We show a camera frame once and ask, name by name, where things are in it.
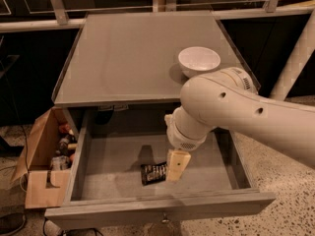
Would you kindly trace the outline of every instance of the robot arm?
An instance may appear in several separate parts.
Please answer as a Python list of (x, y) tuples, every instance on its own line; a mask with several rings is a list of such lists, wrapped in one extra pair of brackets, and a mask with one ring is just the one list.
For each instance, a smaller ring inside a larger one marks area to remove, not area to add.
[(250, 76), (239, 68), (193, 77), (180, 100), (182, 106), (165, 116), (175, 148), (194, 150), (221, 127), (315, 167), (315, 108), (257, 95)]

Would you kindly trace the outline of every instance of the terrazzo floor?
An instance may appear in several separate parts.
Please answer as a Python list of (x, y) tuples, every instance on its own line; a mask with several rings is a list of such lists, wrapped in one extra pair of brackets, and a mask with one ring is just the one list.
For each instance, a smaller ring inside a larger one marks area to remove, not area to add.
[[(315, 96), (291, 98), (288, 101), (315, 105)], [(11, 144), (22, 144), (19, 127), (4, 127), (0, 135)], [(262, 192), (274, 192), (276, 200), (261, 213), (250, 216), (173, 222), (168, 225), (116, 226), (99, 228), (110, 236), (202, 236), (202, 235), (315, 235), (315, 170), (287, 156), (236, 134), (252, 178)], [(16, 157), (0, 157), (0, 169), (15, 164)], [(10, 185), (13, 170), (0, 171), (0, 215), (23, 211), (25, 193), (19, 183)], [(44, 210), (26, 210), (26, 226), (18, 236), (42, 235)], [(46, 235), (57, 235), (59, 228), (48, 221)], [(92, 230), (75, 231), (72, 235), (95, 235)]]

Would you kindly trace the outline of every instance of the drawer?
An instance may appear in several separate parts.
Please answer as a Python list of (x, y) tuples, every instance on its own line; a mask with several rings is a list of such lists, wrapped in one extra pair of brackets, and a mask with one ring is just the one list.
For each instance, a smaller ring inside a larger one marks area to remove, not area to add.
[(234, 134), (222, 129), (191, 152), (178, 182), (143, 186), (140, 165), (166, 161), (171, 148), (164, 115), (172, 110), (133, 105), (98, 125), (87, 109), (64, 204), (45, 216), (66, 230), (249, 215), (275, 199), (255, 187)]

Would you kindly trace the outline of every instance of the white bowl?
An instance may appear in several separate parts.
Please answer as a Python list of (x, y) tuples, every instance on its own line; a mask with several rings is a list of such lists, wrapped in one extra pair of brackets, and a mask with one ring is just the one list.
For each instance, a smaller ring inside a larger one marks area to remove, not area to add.
[(214, 50), (199, 46), (183, 49), (178, 54), (178, 60), (183, 74), (188, 78), (211, 72), (221, 62)]

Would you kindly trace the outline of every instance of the open cardboard box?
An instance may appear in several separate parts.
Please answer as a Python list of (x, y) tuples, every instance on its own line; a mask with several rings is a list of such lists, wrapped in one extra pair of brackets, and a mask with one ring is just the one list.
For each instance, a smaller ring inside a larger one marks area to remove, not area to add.
[(49, 171), (60, 140), (59, 125), (67, 120), (61, 108), (51, 108), (39, 116), (28, 136), (11, 182), (28, 173), (26, 208), (60, 207), (63, 203), (70, 170)]

